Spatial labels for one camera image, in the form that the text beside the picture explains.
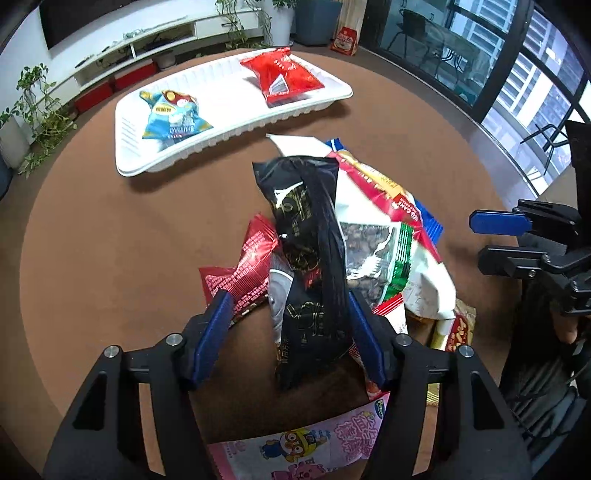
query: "glass door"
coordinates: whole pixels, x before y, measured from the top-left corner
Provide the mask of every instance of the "glass door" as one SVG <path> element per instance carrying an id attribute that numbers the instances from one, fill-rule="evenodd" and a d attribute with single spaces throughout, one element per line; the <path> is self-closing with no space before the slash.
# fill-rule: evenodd
<path id="1" fill-rule="evenodd" d="M 481 121 L 511 70 L 530 4 L 368 0 L 361 42 L 428 81 Z"/>
<path id="2" fill-rule="evenodd" d="M 542 193 L 570 164 L 565 122 L 589 122 L 590 113 L 591 86 L 583 67 L 560 31 L 534 11 L 519 55 L 482 125 Z"/>

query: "food package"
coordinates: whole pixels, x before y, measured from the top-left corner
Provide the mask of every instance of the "food package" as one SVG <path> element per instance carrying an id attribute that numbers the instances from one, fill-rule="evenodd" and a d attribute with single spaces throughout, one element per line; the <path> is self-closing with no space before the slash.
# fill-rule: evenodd
<path id="1" fill-rule="evenodd" d="M 173 90 L 157 93 L 142 90 L 139 96 L 146 101 L 151 110 L 142 138 L 187 138 L 212 128 L 199 116 L 197 100 L 190 95 Z"/>
<path id="2" fill-rule="evenodd" d="M 406 308 L 433 320 L 454 318 L 456 289 L 427 234 L 414 197 L 346 150 L 334 152 L 313 137 L 268 135 L 282 154 L 334 157 L 339 162 L 335 211 L 339 222 L 392 225 L 395 261 L 383 300 L 402 292 Z"/>
<path id="3" fill-rule="evenodd" d="M 399 293 L 395 297 L 386 300 L 381 305 L 377 306 L 372 310 L 376 315 L 382 315 L 388 319 L 390 325 L 394 328 L 396 333 L 408 333 L 406 315 L 404 312 L 404 302 L 402 300 L 402 294 Z M 357 346 L 353 344 L 349 349 L 349 355 L 355 360 L 361 368 L 363 368 L 363 375 L 365 376 L 365 391 L 367 392 L 370 400 L 379 398 L 384 393 L 379 387 L 373 382 L 367 374 L 367 370 L 361 360 L 361 355 Z"/>
<path id="4" fill-rule="evenodd" d="M 332 140 L 328 140 L 326 142 L 334 152 L 338 152 L 339 150 L 347 150 L 347 148 L 342 144 L 340 138 L 333 138 Z M 443 233 L 443 226 L 437 221 L 437 219 L 427 210 L 427 208 L 418 201 L 418 199 L 413 196 L 413 201 L 415 206 L 421 212 L 421 217 L 423 220 L 423 228 L 427 232 L 427 235 L 433 242 L 433 245 L 437 245 L 441 235 Z"/>
<path id="5" fill-rule="evenodd" d="M 471 345 L 476 326 L 476 309 L 456 299 L 455 318 L 439 320 L 435 325 L 431 348 L 455 352 L 460 345 Z M 427 389 L 427 405 L 439 405 L 439 384 Z"/>
<path id="6" fill-rule="evenodd" d="M 257 214 L 248 224 L 236 268 L 199 268 L 208 305 L 220 288 L 232 295 L 234 299 L 232 325 L 265 301 L 271 253 L 277 244 L 275 227 L 268 219 Z"/>
<path id="7" fill-rule="evenodd" d="M 223 480 L 312 480 L 369 458 L 388 398 L 306 427 L 207 448 Z"/>
<path id="8" fill-rule="evenodd" d="M 336 37 L 330 49 L 344 55 L 355 55 L 367 0 L 348 2 L 340 11 Z"/>
<path id="9" fill-rule="evenodd" d="M 335 217 L 339 165 L 332 158 L 286 157 L 254 163 L 293 271 L 282 326 L 280 388 L 342 356 L 352 344 L 345 245 Z"/>
<path id="10" fill-rule="evenodd" d="M 319 79 L 290 55 L 290 48 L 284 47 L 240 61 L 256 74 L 267 103 L 324 88 Z"/>

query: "black snack bag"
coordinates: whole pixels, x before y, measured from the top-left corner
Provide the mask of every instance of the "black snack bag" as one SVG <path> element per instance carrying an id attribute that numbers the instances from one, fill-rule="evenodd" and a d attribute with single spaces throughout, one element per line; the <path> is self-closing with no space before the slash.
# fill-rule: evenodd
<path id="1" fill-rule="evenodd" d="M 334 158 L 298 156 L 252 166 L 294 271 L 277 367 L 280 388 L 286 389 L 352 344 L 345 245 L 334 207 L 339 164 Z"/>

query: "blue gripper pad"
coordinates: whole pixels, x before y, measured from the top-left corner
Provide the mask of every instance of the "blue gripper pad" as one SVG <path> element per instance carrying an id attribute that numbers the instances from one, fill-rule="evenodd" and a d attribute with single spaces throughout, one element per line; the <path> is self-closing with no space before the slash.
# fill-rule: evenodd
<path id="1" fill-rule="evenodd" d="M 225 290 L 219 290 L 207 310 L 200 316 L 199 326 L 203 325 L 204 331 L 195 347 L 191 375 L 191 381 L 196 387 L 212 372 L 217 354 L 228 332 L 233 310 L 232 296 Z"/>
<path id="2" fill-rule="evenodd" d="M 521 236 L 532 229 L 532 223 L 523 213 L 474 210 L 470 215 L 470 229 L 487 235 Z"/>
<path id="3" fill-rule="evenodd" d="M 387 341 L 388 332 L 383 331 L 377 321 L 379 317 L 371 313 L 361 294 L 354 295 L 352 291 L 349 292 L 349 314 L 353 338 L 368 377 L 383 389 L 392 378 L 388 369 L 392 367 L 393 349 Z M 386 323 L 395 335 L 387 320 Z"/>

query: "television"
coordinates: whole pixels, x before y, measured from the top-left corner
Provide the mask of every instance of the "television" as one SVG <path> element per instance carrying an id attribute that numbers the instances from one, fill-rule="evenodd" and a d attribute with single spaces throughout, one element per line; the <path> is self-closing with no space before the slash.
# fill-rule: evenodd
<path id="1" fill-rule="evenodd" d="M 43 0 L 39 8 L 47 48 L 52 48 L 97 18 L 135 0 Z"/>

